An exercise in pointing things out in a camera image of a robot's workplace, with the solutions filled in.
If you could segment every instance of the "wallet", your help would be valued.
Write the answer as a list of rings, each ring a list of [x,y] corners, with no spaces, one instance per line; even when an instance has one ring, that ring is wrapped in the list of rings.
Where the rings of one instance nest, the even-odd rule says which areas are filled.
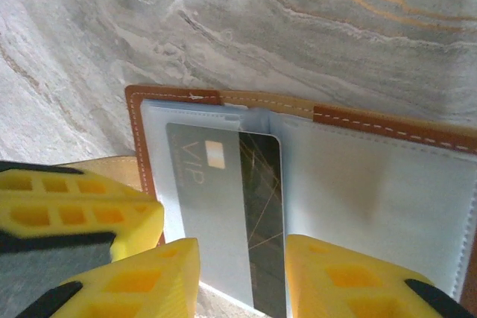
[[[477,130],[264,92],[132,85],[126,100],[148,194],[162,201],[171,181],[159,175],[156,152],[166,137],[154,134],[148,110],[222,106],[213,116],[228,122],[219,128],[279,140],[285,235],[417,271],[477,313]],[[216,127],[210,114],[185,116],[183,124]]]

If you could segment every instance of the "card holder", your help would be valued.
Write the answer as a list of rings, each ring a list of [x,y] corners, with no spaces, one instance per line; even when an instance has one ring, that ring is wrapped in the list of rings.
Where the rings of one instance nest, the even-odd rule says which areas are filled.
[[[164,138],[146,142],[143,100],[252,113],[250,127],[281,141],[286,234],[416,270],[477,312],[477,131],[259,92],[129,86],[126,96],[150,194],[168,179],[154,173]]]
[[[201,283],[244,308],[253,308],[237,132],[267,133],[267,111],[145,100],[140,112],[155,194],[165,208],[166,242],[190,236],[198,238]],[[201,153],[202,142],[195,136],[202,128],[227,130],[218,135],[209,131],[208,136],[215,137],[212,138],[215,141],[206,141],[211,146],[207,156]],[[233,149],[228,148],[235,140],[236,153],[231,153]],[[222,153],[212,153],[218,150],[213,148],[214,144],[221,146]],[[227,163],[227,170],[224,152],[231,162],[236,162],[236,165]],[[186,183],[182,188],[178,187],[180,177]],[[194,191],[192,200],[184,192],[187,188]]]
[[[476,158],[271,113],[286,234],[393,262],[459,299],[476,229]]]

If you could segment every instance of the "white stitching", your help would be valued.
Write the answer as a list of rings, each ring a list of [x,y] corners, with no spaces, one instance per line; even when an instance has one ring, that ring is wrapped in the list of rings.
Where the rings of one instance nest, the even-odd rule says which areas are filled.
[[[103,165],[108,165],[110,163],[132,163],[132,162],[137,162],[136,158],[130,158],[130,159],[114,159],[114,160],[108,160],[109,158],[108,157],[105,157],[105,158],[98,158],[98,159],[90,159],[90,160],[84,160],[82,162],[79,162],[79,163],[87,163],[89,165],[94,165],[96,167],[102,167]]]
[[[375,141],[376,143],[384,143],[384,144],[389,144],[389,145],[393,145],[394,147],[402,147],[402,148],[405,148],[405,149],[409,149],[409,150],[417,150],[417,151],[420,151],[420,152],[424,152],[424,153],[429,153],[429,154],[432,154],[432,155],[435,155],[435,156],[443,156],[443,157],[446,157],[446,158],[458,158],[458,154],[454,154],[454,153],[445,153],[443,151],[439,151],[440,149],[442,150],[443,148],[438,148],[438,147],[429,147],[429,146],[426,146],[426,147],[418,147],[417,145],[413,146],[413,144],[420,144],[420,143],[414,143],[412,141],[402,141],[402,139],[395,139],[395,138],[391,138],[391,137],[387,137],[387,136],[380,136],[381,138],[373,138],[371,137],[372,135],[374,135],[375,133],[368,133],[368,132],[354,132],[354,133],[350,133],[350,132],[347,132],[349,130],[349,128],[344,128],[344,127],[336,127],[336,129],[333,129],[332,127],[328,128],[316,128],[317,125],[325,125],[326,124],[322,124],[322,123],[319,123],[319,122],[300,122],[299,123],[300,126],[305,126],[305,127],[310,127],[310,128],[314,128],[314,129],[318,129],[318,130],[321,130],[321,131],[324,131],[324,132],[330,132],[330,133],[337,133],[339,135],[342,135],[342,136],[348,136],[348,137],[353,137],[353,138],[357,138],[357,139],[364,139],[365,141]]]
[[[314,113],[314,115],[319,115],[319,116],[324,116],[324,117],[331,117],[331,115],[325,115],[323,113]],[[341,117],[333,117],[332,119],[335,119],[335,120],[341,120],[343,122],[350,122],[350,119],[348,118],[341,118]],[[360,121],[352,121],[351,123],[353,124],[361,124],[362,126],[365,126],[365,127],[369,127],[369,126],[373,126],[374,128],[382,128],[382,126],[378,125],[378,124],[370,124],[370,123],[364,123],[364,122],[360,122]],[[390,127],[385,127],[385,130],[387,130],[388,132],[396,132],[397,134],[401,135],[401,136],[409,136],[409,138],[411,139],[416,139],[416,140],[420,140],[420,141],[426,141],[428,143],[432,143],[432,144],[437,144],[437,145],[442,145],[444,147],[454,147],[455,149],[459,149],[459,150],[467,150],[469,151],[470,149],[468,147],[465,147],[463,145],[452,145],[451,143],[448,143],[448,142],[445,142],[445,141],[439,141],[437,142],[435,139],[431,139],[431,138],[423,138],[421,136],[416,136],[416,135],[409,135],[409,133],[407,132],[403,132],[403,131],[396,131],[394,130],[393,128],[390,128]]]
[[[187,111],[184,109],[161,108],[161,112],[182,114]],[[221,113],[207,113],[207,112],[194,112],[193,115],[196,115],[197,117],[217,117],[217,118],[224,117]]]
[[[155,193],[150,193],[149,192],[149,187],[148,187],[148,181],[146,180],[146,170],[144,168],[144,159],[142,158],[142,148],[141,148],[141,141],[139,140],[139,130],[137,128],[137,119],[136,119],[136,110],[134,109],[134,96],[136,95],[152,95],[154,97],[173,97],[173,98],[189,98],[189,96],[179,96],[179,95],[167,95],[163,93],[150,93],[150,92],[134,92],[131,97],[130,97],[130,103],[131,103],[131,114],[133,118],[133,131],[134,131],[134,136],[136,137],[136,143],[137,143],[137,156],[139,158],[139,167],[141,168],[141,173],[139,173],[142,176],[142,182],[144,183],[144,190],[148,194],[155,194]],[[215,96],[204,96],[203,98],[216,98]]]
[[[130,96],[130,105],[131,105],[131,117],[133,119],[133,131],[134,131],[134,136],[136,137],[136,143],[137,143],[137,148],[138,148],[138,157],[139,157],[139,167],[141,168],[141,175],[144,178],[144,187],[145,191],[148,192],[148,184],[145,180],[145,169],[144,169],[144,161],[142,158],[142,148],[141,148],[141,143],[139,141],[139,130],[137,128],[137,119],[136,119],[136,110],[134,108],[134,96],[136,95],[149,95],[149,96],[154,96],[155,98],[190,98],[190,95],[169,95],[165,93],[152,93],[152,92],[133,92]],[[217,96],[201,96],[202,98],[217,98]],[[289,104],[284,104],[281,102],[277,101],[271,101],[271,100],[263,100],[261,98],[242,98],[242,97],[233,97],[233,96],[219,96],[220,99],[229,99],[229,100],[240,100],[240,101],[252,101],[252,102],[262,102],[264,104],[276,104],[277,106],[285,106],[285,107],[291,107],[293,109],[298,109],[300,111],[304,112],[314,112],[312,109],[307,109],[307,108],[302,108],[302,107],[297,107],[297,106],[291,106]],[[313,113],[313,115],[319,115],[323,116],[323,113]],[[341,118],[342,121],[350,121],[348,118]],[[353,124],[361,124],[360,121],[353,121]],[[375,128],[381,128],[378,124],[374,124],[373,127]],[[394,130],[390,127],[385,128],[387,131],[394,132]],[[402,136],[408,136],[408,133],[406,132],[398,132],[398,134]],[[418,140],[423,140],[422,137],[420,136],[409,136],[411,139],[418,139]],[[427,139],[428,141],[432,141],[432,143],[435,143],[434,139]],[[448,147],[450,143],[447,142],[439,142],[439,144],[442,144],[445,147]],[[456,145],[455,148],[460,149],[460,150],[470,150],[468,147],[462,146],[462,145]]]
[[[465,226],[465,231],[464,231],[464,236],[462,238],[462,243],[461,243],[461,251],[459,253],[459,259],[458,259],[458,269],[457,272],[455,273],[455,279],[454,279],[454,285],[452,286],[452,297],[455,297],[457,295],[457,289],[459,286],[459,277],[461,276],[462,272],[462,267],[464,265],[464,257],[468,253],[469,249],[469,238],[471,235],[473,235],[473,231],[471,232],[471,228],[473,227],[473,221],[475,220],[475,213],[474,211],[476,210],[476,201],[477,201],[477,177],[476,177],[476,183],[474,184],[474,191],[472,195],[472,201],[470,202],[470,207],[469,207],[469,212],[467,214],[467,224]]]

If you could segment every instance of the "black card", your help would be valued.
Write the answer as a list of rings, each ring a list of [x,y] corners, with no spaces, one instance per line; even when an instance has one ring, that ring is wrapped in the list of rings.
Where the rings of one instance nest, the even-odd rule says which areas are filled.
[[[201,238],[207,245],[210,235],[226,235],[233,226],[231,222],[227,227],[230,204],[240,201],[245,214],[243,240],[248,247],[253,307],[271,317],[286,317],[278,140],[264,134],[174,123],[167,124],[166,130],[186,236],[197,237],[200,246]],[[198,223],[208,217],[207,210],[223,213],[225,220],[218,220],[216,227],[212,227],[214,218]],[[216,252],[203,249],[201,255]],[[211,268],[203,266],[203,271]],[[221,283],[211,285],[220,290]]]

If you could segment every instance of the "gray marble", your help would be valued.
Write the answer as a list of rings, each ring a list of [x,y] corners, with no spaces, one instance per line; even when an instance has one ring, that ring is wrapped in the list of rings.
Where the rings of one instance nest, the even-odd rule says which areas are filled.
[[[133,150],[130,83],[477,127],[477,0],[0,0],[0,158]]]

